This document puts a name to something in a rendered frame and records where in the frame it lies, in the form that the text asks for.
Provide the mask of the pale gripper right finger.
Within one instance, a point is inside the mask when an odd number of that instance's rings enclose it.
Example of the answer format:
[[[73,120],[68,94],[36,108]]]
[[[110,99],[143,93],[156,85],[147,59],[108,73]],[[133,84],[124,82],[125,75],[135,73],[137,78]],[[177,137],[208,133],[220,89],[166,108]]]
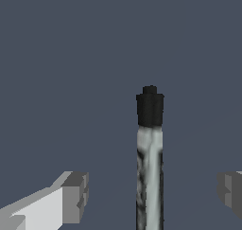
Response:
[[[242,220],[242,171],[219,172],[216,194]]]

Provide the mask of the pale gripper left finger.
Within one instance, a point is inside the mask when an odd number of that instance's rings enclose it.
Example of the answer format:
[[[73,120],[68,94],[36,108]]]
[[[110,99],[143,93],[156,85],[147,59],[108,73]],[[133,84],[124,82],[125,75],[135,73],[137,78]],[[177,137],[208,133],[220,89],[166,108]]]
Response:
[[[89,198],[89,173],[65,171],[50,187],[0,209],[0,230],[59,230],[80,223]]]

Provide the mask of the marbled peg with black cap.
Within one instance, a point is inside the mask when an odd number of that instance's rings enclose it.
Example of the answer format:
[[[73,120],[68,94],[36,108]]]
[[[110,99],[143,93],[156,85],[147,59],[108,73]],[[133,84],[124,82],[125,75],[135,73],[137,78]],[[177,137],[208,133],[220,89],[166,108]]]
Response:
[[[164,95],[154,85],[136,96],[137,189],[136,230],[164,230]]]

